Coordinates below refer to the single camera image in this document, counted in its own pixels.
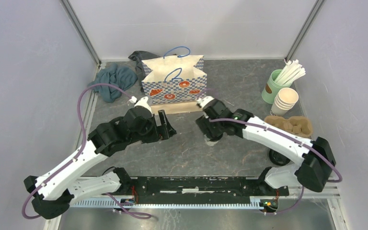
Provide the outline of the white paper coffee cup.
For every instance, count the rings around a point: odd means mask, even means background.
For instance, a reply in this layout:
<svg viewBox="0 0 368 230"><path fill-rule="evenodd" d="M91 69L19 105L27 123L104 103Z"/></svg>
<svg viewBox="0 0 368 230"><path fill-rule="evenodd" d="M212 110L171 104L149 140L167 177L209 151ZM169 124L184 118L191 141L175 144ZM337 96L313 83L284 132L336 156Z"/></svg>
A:
<svg viewBox="0 0 368 230"><path fill-rule="evenodd" d="M210 147L216 145L218 142L219 140L205 139L205 143Z"/></svg>

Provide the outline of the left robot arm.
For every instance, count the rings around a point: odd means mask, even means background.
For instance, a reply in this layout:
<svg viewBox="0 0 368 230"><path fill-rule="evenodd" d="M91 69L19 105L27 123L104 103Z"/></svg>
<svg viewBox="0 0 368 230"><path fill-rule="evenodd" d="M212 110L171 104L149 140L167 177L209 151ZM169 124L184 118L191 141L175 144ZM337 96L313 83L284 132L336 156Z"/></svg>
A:
<svg viewBox="0 0 368 230"><path fill-rule="evenodd" d="M74 153L48 173L25 178L23 182L29 192L26 201L32 204L37 217L56 218L75 203L95 195L128 194L133 185L123 168L114 168L107 174L82 182L77 179L132 143L153 143L175 135L177 132L165 111L159 110L158 115L159 126L147 108L131 108L124 116L99 124Z"/></svg>

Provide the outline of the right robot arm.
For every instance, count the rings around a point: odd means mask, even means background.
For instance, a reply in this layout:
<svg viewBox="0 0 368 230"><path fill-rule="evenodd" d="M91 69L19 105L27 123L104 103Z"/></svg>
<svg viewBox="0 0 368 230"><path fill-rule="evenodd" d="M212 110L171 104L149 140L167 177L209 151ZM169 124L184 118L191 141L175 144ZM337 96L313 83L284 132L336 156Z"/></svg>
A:
<svg viewBox="0 0 368 230"><path fill-rule="evenodd" d="M335 158L326 139L298 137L243 109L231 112L222 101L212 96L197 99L196 105L204 113L196 124L209 141L218 141L224 134L238 136L290 159L292 164L269 168L262 174L263 179L257 183L261 194L269 196L278 188L298 184L320 193L328 182L333 182L332 172L338 176L335 182L341 182L342 176L335 168Z"/></svg>

